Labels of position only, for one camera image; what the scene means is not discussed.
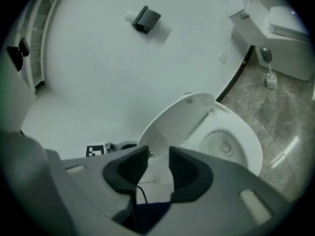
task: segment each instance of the toilet seat hinge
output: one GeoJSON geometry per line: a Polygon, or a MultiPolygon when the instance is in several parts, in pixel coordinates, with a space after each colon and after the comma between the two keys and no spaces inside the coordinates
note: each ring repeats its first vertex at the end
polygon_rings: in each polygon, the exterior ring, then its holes
{"type": "Polygon", "coordinates": [[[188,145],[188,143],[189,142],[187,140],[184,140],[183,143],[181,144],[181,147],[186,147],[188,145]]]}
{"type": "Polygon", "coordinates": [[[212,107],[211,109],[209,109],[209,110],[208,110],[208,114],[209,114],[210,116],[214,116],[214,115],[216,114],[215,108],[212,107]]]}

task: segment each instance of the black cable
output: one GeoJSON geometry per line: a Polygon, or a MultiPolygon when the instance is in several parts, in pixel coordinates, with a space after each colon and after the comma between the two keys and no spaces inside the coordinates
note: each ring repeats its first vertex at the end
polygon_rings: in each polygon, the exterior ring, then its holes
{"type": "Polygon", "coordinates": [[[139,188],[142,191],[143,197],[144,197],[146,203],[148,203],[146,194],[144,194],[144,191],[142,190],[142,188],[140,186],[138,186],[138,185],[136,185],[136,187],[139,188]]]}

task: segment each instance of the toilet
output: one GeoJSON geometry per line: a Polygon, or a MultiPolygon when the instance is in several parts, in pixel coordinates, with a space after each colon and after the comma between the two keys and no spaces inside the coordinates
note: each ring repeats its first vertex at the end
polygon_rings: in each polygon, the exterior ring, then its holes
{"type": "Polygon", "coordinates": [[[258,61],[268,68],[260,48],[271,50],[271,68],[299,80],[314,72],[310,34],[286,0],[231,0],[228,17],[244,39],[256,47],[258,61]]]}
{"type": "Polygon", "coordinates": [[[142,181],[154,180],[150,167],[157,162],[168,166],[168,149],[176,146],[232,161],[259,175],[263,154],[257,136],[234,112],[216,102],[208,93],[181,95],[144,130],[139,146],[149,146],[152,154],[142,181]]]}

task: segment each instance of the white rack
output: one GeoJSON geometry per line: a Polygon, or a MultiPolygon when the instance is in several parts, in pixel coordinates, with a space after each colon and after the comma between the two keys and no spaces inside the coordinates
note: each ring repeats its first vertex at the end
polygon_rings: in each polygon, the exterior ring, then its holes
{"type": "Polygon", "coordinates": [[[30,46],[30,55],[24,58],[24,67],[19,72],[31,90],[44,81],[44,48],[47,30],[58,0],[30,0],[15,22],[16,29],[9,44],[18,46],[24,37],[30,46]]]}

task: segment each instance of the open toilet lid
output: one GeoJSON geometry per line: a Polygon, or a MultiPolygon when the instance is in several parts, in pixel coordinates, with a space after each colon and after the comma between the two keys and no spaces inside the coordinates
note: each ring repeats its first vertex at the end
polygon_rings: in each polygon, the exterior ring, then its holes
{"type": "Polygon", "coordinates": [[[151,158],[168,154],[170,146],[182,146],[208,113],[215,100],[208,93],[188,94],[163,110],[143,131],[139,146],[149,146],[151,158]]]}

